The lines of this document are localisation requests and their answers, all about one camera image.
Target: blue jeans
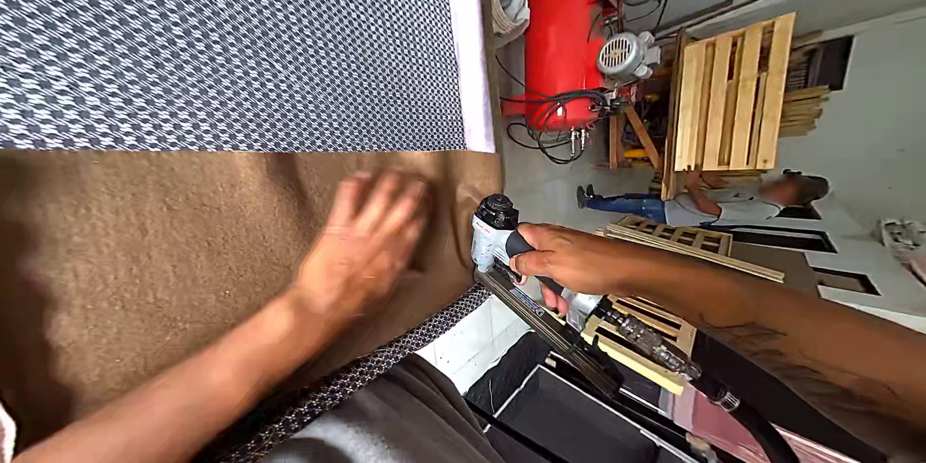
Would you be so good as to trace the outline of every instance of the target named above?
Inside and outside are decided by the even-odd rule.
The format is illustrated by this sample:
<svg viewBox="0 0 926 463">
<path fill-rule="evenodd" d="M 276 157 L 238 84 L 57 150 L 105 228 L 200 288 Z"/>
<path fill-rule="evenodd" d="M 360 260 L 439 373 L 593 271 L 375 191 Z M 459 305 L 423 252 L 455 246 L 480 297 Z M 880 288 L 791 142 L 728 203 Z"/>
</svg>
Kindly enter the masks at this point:
<svg viewBox="0 0 926 463">
<path fill-rule="evenodd" d="M 666 223 L 666 204 L 658 195 L 650 193 L 625 193 L 615 197 L 589 197 L 585 205 L 593 210 L 634 214 L 659 224 Z"/>
</svg>

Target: air hose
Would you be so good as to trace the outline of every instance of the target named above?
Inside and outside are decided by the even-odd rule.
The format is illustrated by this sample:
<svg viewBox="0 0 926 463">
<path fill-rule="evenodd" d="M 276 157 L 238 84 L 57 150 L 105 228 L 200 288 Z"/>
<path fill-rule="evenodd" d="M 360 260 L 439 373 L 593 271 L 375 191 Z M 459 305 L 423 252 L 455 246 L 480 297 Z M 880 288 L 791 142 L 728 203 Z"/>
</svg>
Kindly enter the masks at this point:
<svg viewBox="0 0 926 463">
<path fill-rule="evenodd" d="M 797 455 L 794 454 L 791 445 L 788 445 L 788 442 L 781 437 L 781 433 L 770 422 L 762 418 L 752 406 L 731 394 L 723 383 L 709 375 L 702 374 L 700 378 L 692 380 L 691 385 L 746 427 L 747 431 L 756 438 L 758 445 L 762 445 L 762 450 L 765 451 L 771 463 L 799 463 Z"/>
</svg>

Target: staple gun handle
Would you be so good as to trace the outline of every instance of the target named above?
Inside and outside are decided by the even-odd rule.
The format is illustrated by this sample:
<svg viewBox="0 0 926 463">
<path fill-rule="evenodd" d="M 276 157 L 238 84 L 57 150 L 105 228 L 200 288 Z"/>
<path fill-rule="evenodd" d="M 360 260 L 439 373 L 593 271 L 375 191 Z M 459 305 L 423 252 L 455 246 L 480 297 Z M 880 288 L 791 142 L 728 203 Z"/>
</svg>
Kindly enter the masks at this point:
<svg viewBox="0 0 926 463">
<path fill-rule="evenodd" d="M 527 241 L 524 240 L 524 237 L 515 230 L 511 232 L 511 235 L 508 235 L 508 240 L 504 243 L 504 250 L 510 258 L 525 252 L 532 252 L 534 251 L 534 247 L 528 244 Z M 557 295 L 563 294 L 563 286 L 555 280 L 539 275 L 537 276 L 537 280 L 540 280 L 544 286 L 553 290 Z"/>
</svg>

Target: brown felt fabric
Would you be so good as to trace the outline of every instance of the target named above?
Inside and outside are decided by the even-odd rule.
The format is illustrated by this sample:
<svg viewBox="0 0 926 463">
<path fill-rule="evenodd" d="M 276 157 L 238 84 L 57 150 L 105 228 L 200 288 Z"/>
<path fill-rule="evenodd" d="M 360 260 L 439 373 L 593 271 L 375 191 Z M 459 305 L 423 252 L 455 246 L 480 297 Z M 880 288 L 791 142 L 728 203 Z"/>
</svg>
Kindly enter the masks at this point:
<svg viewBox="0 0 926 463">
<path fill-rule="evenodd" d="M 402 153 L 0 153 L 0 388 L 29 445 L 220 336 L 284 289 L 338 180 L 398 167 L 433 181 L 415 266 L 300 372 L 329 372 L 465 291 L 472 212 L 498 157 Z"/>
</svg>

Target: blue and white checkered fabric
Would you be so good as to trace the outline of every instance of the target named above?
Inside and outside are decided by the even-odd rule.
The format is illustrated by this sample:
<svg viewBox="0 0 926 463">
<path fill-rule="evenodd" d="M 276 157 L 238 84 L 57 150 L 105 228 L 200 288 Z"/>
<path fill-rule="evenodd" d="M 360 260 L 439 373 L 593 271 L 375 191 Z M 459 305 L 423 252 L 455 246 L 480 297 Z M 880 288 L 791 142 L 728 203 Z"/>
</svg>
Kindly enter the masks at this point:
<svg viewBox="0 0 926 463">
<path fill-rule="evenodd" d="M 464 149 L 448 0 L 0 0 L 0 147 Z"/>
</svg>

